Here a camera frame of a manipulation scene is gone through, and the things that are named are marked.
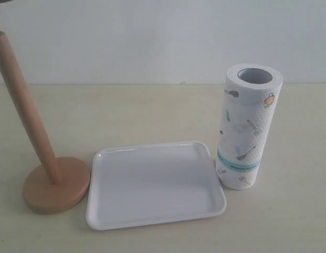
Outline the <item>white rectangular plastic tray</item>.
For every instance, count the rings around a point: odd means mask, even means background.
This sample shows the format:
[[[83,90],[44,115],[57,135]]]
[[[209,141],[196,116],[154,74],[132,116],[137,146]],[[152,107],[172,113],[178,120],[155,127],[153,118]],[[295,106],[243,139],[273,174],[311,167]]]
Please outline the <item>white rectangular plastic tray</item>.
[[[199,141],[107,148],[92,161],[86,221],[111,230],[221,215],[226,197]]]

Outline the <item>wooden paper towel holder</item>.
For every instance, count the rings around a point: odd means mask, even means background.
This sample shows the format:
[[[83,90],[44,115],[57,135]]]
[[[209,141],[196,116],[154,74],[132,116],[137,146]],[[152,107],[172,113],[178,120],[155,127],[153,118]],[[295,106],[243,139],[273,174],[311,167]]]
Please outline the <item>wooden paper towel holder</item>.
[[[90,168],[74,157],[56,157],[7,35],[0,31],[0,73],[40,160],[26,178],[23,199],[36,213],[52,215],[78,204],[90,184]]]

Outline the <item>printed white paper towel roll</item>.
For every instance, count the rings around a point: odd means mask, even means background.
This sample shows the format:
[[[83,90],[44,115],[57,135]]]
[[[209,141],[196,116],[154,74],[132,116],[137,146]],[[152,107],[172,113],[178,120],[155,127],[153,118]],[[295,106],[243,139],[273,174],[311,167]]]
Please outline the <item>printed white paper towel roll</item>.
[[[227,71],[216,160],[226,187],[255,183],[282,84],[282,74],[268,66],[238,64]]]

